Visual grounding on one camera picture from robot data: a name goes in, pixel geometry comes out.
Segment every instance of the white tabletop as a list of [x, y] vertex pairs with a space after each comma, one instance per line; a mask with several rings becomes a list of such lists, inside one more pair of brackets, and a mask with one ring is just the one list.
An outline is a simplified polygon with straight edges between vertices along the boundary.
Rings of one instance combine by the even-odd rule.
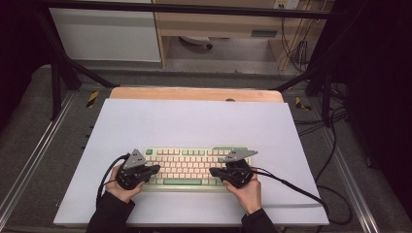
[[[54, 223], [86, 226], [109, 165], [148, 147], [246, 146], [252, 164], [319, 196], [287, 104], [107, 99]], [[262, 205], [275, 224], [325, 225], [320, 204], [259, 176]], [[230, 193], [142, 192], [134, 226], [235, 226], [244, 214]]]

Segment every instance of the keyboard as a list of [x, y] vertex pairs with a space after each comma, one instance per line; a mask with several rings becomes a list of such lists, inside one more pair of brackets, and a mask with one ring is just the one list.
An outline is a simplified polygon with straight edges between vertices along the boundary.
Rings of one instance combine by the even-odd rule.
[[[144, 191], [225, 191], [221, 179], [210, 175], [209, 168], [225, 167], [224, 157], [231, 150], [247, 150], [243, 147], [204, 148], [148, 148], [143, 155], [146, 165], [160, 165], [156, 175], [143, 186]], [[246, 162], [251, 165], [251, 158]]]

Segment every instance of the gray mount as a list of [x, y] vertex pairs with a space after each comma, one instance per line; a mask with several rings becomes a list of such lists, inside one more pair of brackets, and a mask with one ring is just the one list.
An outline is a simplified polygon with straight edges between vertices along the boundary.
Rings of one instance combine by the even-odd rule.
[[224, 157], [223, 162], [236, 162], [257, 153], [257, 150], [231, 150], [230, 153]]
[[130, 169], [134, 167], [138, 167], [141, 165], [145, 165], [147, 163], [145, 157], [142, 155], [142, 153], [135, 149], [133, 150], [133, 153], [130, 154], [130, 156], [127, 158], [127, 161], [123, 165], [123, 169]]

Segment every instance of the black sleeve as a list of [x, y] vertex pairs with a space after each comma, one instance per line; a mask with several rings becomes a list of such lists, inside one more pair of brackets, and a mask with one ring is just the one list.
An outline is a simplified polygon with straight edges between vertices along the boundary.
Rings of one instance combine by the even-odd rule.
[[134, 202], [124, 203], [110, 192], [105, 192], [96, 212], [88, 223], [86, 233], [125, 232], [126, 221], [134, 208]]
[[260, 209], [248, 216], [244, 215], [242, 217], [242, 224], [246, 233], [278, 232], [264, 209]]

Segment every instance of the hand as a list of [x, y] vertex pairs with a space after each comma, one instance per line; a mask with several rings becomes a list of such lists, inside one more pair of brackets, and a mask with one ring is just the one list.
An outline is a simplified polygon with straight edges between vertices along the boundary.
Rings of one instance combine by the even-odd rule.
[[[110, 181], [116, 179], [116, 174], [118, 173], [119, 168], [120, 165], [113, 168], [112, 174], [110, 175]], [[106, 184], [106, 191], [112, 193], [122, 202], [129, 203], [131, 198], [142, 190], [143, 184], [145, 183], [140, 182], [134, 189], [125, 190], [118, 184], [118, 182], [110, 182]]]
[[239, 204], [248, 215], [261, 209], [261, 185], [257, 174], [254, 174], [251, 181], [241, 188], [236, 188], [227, 181], [223, 181], [223, 184], [227, 191], [236, 196]]

